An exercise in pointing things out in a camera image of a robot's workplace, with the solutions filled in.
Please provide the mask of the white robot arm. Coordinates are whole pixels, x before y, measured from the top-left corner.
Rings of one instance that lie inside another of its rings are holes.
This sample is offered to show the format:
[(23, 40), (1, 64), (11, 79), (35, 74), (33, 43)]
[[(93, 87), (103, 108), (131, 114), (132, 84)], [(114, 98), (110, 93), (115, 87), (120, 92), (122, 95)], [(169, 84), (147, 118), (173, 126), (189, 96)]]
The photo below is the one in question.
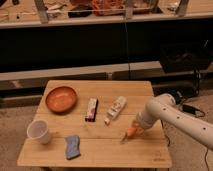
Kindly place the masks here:
[(175, 105), (175, 98), (168, 93), (153, 97), (136, 115), (136, 121), (146, 130), (158, 119), (163, 120), (213, 151), (213, 124), (188, 116), (176, 109)]

